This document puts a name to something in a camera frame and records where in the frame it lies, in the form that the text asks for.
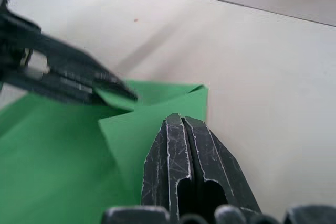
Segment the green cloth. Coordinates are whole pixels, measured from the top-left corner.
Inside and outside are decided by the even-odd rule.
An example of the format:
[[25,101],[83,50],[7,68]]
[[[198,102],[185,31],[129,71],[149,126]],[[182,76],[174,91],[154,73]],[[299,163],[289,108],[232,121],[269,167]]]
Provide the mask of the green cloth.
[[140,203],[144,159],[163,119],[205,120],[207,89],[129,85],[141,95],[133,107],[108,93],[113,108],[29,94],[0,111],[1,224],[98,224],[107,208]]

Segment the green paper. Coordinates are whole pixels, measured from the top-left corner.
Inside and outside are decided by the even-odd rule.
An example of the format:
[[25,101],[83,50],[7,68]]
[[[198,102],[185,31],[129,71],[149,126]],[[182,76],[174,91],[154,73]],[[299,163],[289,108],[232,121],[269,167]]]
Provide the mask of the green paper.
[[207,90],[129,85],[141,93],[130,113],[32,94],[0,111],[1,223],[98,224],[107,208],[140,203],[144,159],[163,119],[204,120]]
[[99,121],[126,186],[135,198],[141,196],[143,162],[162,121],[172,113],[204,121],[206,97],[207,89],[204,88],[140,111]]

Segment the metal tool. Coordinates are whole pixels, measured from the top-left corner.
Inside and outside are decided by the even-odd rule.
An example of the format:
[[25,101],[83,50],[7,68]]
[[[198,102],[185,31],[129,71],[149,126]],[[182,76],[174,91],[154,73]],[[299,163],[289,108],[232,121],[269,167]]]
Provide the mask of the metal tool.
[[[102,224],[278,224],[263,215],[230,151],[200,120],[168,116],[144,164],[141,206],[111,208]],[[336,223],[336,208],[289,209],[284,224]]]
[[[0,82],[67,103],[105,105],[96,88],[137,99],[87,53],[43,34],[36,24],[11,13],[8,0],[0,3]],[[34,51],[46,57],[48,72],[29,67]]]

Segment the white table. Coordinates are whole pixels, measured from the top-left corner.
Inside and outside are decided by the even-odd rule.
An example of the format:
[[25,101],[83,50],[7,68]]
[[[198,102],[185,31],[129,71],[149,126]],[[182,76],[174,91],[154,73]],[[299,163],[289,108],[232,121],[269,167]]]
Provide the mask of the white table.
[[[13,0],[12,9],[121,77],[207,85],[208,125],[264,212],[336,202],[335,28],[214,0]],[[2,104],[16,95],[8,89]]]

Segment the table surface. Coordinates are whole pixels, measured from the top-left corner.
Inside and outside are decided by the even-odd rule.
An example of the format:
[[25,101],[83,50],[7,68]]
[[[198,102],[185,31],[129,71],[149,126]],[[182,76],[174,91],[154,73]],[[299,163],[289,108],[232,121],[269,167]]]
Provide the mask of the table surface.
[[[123,78],[209,87],[207,123],[260,204],[336,202],[334,27],[215,0],[12,0]],[[0,105],[22,95],[5,86]]]

